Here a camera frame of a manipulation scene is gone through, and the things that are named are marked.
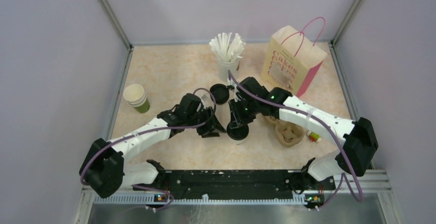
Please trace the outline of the white paper cup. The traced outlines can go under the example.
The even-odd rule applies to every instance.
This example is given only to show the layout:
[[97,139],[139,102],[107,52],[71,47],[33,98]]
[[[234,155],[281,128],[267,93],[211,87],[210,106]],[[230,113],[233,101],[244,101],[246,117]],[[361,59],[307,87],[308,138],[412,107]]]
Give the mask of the white paper cup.
[[234,140],[234,143],[236,144],[236,145],[241,145],[241,144],[243,144],[245,142],[245,139],[242,139],[242,140]]

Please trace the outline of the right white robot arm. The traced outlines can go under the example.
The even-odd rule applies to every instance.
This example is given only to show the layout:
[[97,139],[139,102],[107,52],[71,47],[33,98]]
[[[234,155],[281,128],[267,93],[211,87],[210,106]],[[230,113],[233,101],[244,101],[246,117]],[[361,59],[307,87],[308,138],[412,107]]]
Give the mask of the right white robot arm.
[[238,82],[232,75],[228,83],[234,88],[235,98],[230,100],[235,113],[236,127],[252,122],[257,114],[272,116],[310,130],[322,138],[330,139],[337,149],[315,158],[301,175],[302,184],[315,189],[328,177],[342,173],[356,177],[365,174],[378,149],[371,121],[357,121],[337,117],[315,108],[289,91],[275,87],[268,91],[254,77]]

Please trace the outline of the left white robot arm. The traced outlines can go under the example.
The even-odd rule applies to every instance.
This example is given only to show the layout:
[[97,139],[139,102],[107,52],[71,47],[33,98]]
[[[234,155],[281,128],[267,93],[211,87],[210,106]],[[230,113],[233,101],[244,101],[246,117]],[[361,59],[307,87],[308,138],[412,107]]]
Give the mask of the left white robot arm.
[[215,111],[215,105],[206,107],[199,96],[188,93],[179,104],[160,112],[146,125],[116,139],[95,140],[79,169],[80,182],[102,198],[113,195],[125,184],[147,184],[153,190],[162,188],[165,176],[156,167],[131,177],[125,164],[150,146],[187,129],[195,129],[202,138],[225,133]]

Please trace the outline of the black cup lid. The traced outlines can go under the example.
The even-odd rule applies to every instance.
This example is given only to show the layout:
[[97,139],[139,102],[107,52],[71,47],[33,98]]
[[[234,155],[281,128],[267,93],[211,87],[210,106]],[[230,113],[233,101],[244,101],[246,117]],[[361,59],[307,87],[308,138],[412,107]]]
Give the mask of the black cup lid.
[[228,125],[226,127],[226,132],[227,132],[227,135],[229,136],[230,139],[232,139],[234,141],[243,141],[244,139],[246,139],[248,137],[248,134],[249,134],[249,126],[248,125],[244,125],[244,126],[237,127],[237,128],[231,128],[230,125],[231,125],[231,123],[228,123]]

